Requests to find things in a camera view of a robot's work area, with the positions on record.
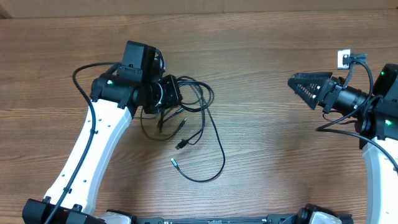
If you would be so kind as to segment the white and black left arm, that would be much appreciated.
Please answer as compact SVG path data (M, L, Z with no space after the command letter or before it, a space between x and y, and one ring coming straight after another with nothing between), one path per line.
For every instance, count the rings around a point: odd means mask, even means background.
M88 112L81 133L60 175L42 200L29 199L25 223L136 223L127 212L107 210L95 215L99 187L114 149L138 108L159 115L180 102L176 78L164 75L159 49L128 41L121 62L108 62L107 71L82 93Z

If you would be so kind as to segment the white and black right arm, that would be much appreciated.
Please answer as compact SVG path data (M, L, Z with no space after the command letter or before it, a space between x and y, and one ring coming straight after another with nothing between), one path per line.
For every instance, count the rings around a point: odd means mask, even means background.
M366 223L397 223L397 65L387 63L368 93L330 72L296 73L288 86L311 108L353 117L367 174Z

